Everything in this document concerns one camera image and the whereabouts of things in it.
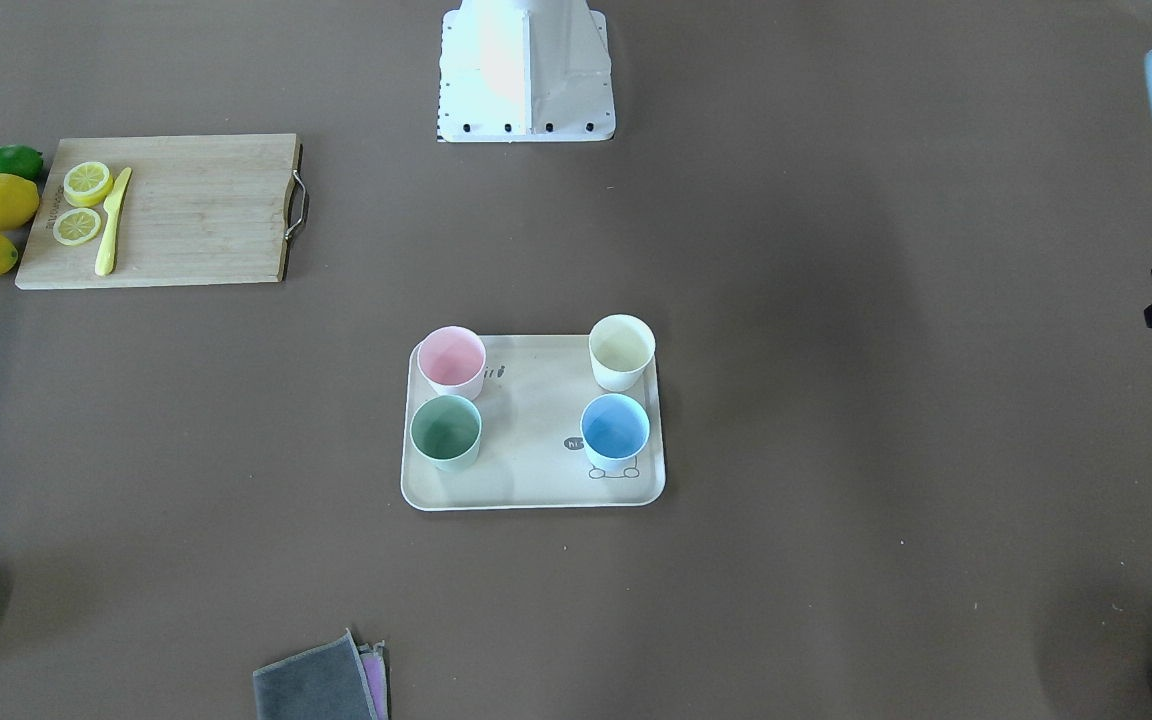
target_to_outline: pink container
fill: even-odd
[[[486,365],[488,353],[483,340],[456,325],[429,333],[416,350],[416,366],[439,395],[479,396]]]

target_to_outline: metal handle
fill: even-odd
[[[291,238],[296,237],[296,234],[301,232],[302,225],[305,225],[305,219],[310,217],[310,191],[305,188],[305,182],[301,179],[301,172],[296,168],[291,168],[291,179],[296,181],[296,187],[301,188],[301,218],[296,219],[296,222],[288,225],[287,232],[283,233],[283,242],[288,245],[291,244]],[[288,205],[288,218],[291,218],[291,205]]]

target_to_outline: green cup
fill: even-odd
[[[458,395],[440,395],[412,416],[412,446],[445,473],[460,473],[479,457],[483,415]]]

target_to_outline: folded towel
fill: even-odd
[[[260,720],[384,720],[376,706],[384,696],[372,698],[364,657],[353,643],[353,635],[312,647],[252,673],[256,689],[256,715]],[[367,650],[376,659],[376,653]],[[377,660],[380,675],[384,665]]]

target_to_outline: knife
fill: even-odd
[[[105,234],[100,237],[100,247],[96,250],[96,274],[108,275],[114,270],[114,241],[118,237],[118,214],[123,209],[123,195],[127,194],[127,181],[132,177],[132,168],[123,168],[114,181],[114,190],[105,196]]]

